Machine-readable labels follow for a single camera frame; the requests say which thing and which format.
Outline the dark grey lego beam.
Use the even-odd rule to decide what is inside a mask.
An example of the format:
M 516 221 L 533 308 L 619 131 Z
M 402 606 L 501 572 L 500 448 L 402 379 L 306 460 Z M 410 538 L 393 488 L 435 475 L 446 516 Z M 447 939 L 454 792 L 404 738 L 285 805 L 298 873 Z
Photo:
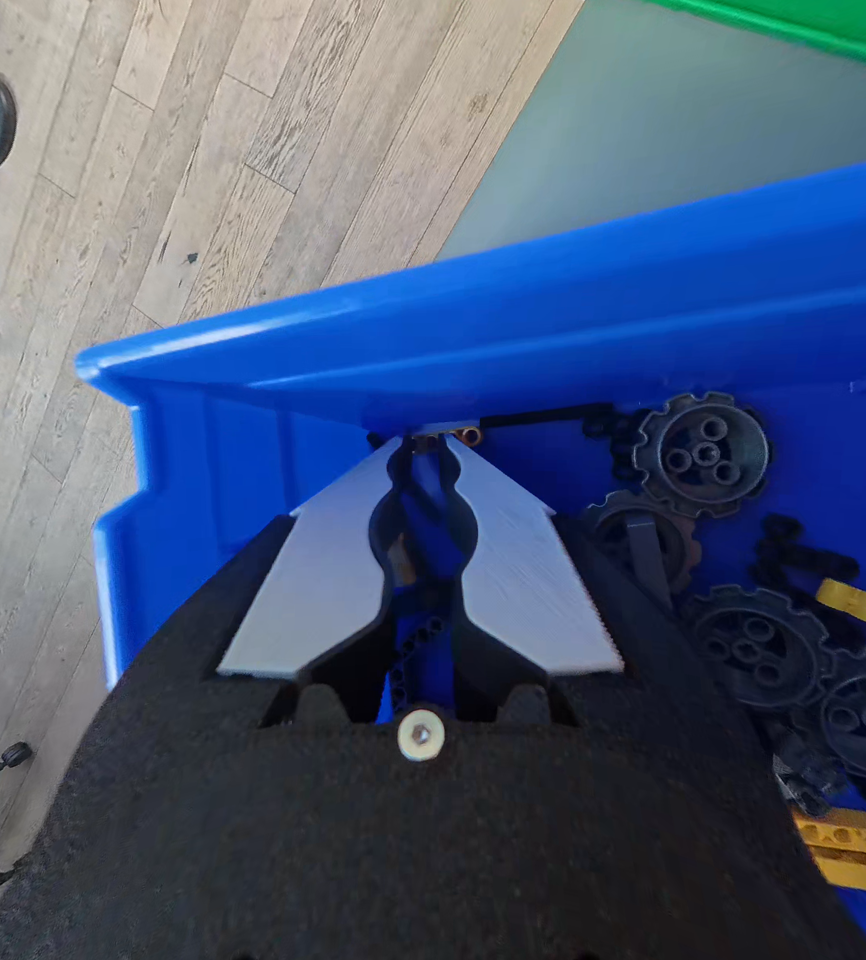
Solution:
M 672 595 L 654 516 L 632 510 L 626 516 L 626 528 L 635 578 L 658 606 L 671 610 Z

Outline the yellow lego liftarm beam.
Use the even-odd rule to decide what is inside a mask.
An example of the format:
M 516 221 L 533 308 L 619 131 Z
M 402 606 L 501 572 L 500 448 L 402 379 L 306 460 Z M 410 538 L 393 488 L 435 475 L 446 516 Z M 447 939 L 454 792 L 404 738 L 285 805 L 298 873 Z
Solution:
M 415 453 L 426 454 L 439 449 L 441 437 L 453 437 L 467 448 L 475 449 L 484 440 L 484 430 L 477 422 L 438 422 L 420 426 L 412 437 Z

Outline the blue plastic bin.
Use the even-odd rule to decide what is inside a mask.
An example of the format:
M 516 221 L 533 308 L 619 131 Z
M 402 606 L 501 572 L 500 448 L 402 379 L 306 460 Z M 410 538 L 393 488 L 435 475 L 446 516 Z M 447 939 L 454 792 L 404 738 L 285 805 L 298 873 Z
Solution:
M 748 572 L 762 519 L 866 588 L 866 164 L 99 345 L 79 378 L 132 418 L 139 493 L 94 534 L 108 698 L 0 906 L 0 958 L 866 958 L 866 894 L 826 881 L 776 782 L 850 774 L 820 702 L 751 710 L 683 602 Z M 631 446 L 722 392 L 774 445 L 760 495 L 701 517 L 658 606 L 581 515 L 643 493 Z M 610 402 L 473 448 L 556 512 L 624 678 L 454 712 L 460 553 L 437 423 Z M 220 659 L 295 508 L 412 444 L 391 549 L 401 641 L 445 630 L 422 699 L 373 724 Z

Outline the black lego track links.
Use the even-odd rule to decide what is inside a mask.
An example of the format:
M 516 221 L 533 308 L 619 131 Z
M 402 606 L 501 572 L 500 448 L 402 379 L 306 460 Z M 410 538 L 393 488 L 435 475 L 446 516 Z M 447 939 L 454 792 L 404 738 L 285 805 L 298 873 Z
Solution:
M 748 572 L 752 582 L 764 589 L 794 596 L 799 590 L 787 569 L 820 579 L 851 583 L 861 568 L 856 558 L 801 542 L 805 528 L 794 517 L 768 513 L 761 522 L 762 536 L 754 546 Z

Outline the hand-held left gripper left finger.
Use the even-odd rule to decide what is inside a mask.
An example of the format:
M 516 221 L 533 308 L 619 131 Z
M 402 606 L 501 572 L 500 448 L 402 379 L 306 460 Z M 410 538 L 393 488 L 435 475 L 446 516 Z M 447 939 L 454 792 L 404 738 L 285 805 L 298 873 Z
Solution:
M 324 685 L 373 724 L 395 651 L 402 490 L 412 444 L 392 438 L 291 513 L 292 526 L 217 666 L 223 677 Z

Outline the green plastic bin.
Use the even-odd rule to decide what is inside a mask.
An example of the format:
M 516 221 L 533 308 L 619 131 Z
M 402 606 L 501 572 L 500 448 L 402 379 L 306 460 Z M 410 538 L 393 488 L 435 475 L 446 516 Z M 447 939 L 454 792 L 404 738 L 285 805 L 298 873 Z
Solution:
M 866 63 L 866 1 L 659 1 L 735 29 Z

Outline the long black lego axle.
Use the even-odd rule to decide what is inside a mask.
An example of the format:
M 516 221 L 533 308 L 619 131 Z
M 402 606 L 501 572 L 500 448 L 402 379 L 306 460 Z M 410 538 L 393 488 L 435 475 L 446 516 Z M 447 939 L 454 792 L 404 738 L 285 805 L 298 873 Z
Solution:
M 616 412 L 614 404 L 610 402 L 594 402 L 574 406 L 558 407 L 536 411 L 516 412 L 511 414 L 490 414 L 482 416 L 478 426 L 484 432 L 488 429 L 497 429 L 511 426 L 532 426 L 559 422 L 585 422 L 589 420 L 607 421 Z

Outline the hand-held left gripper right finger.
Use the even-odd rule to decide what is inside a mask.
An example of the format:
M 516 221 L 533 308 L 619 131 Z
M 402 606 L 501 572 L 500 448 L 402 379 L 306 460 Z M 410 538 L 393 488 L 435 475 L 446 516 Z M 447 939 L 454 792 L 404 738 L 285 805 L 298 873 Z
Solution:
M 454 712 L 492 722 L 519 688 L 624 678 L 626 665 L 555 524 L 556 512 L 472 448 L 439 440 L 439 486 L 460 553 L 450 642 Z

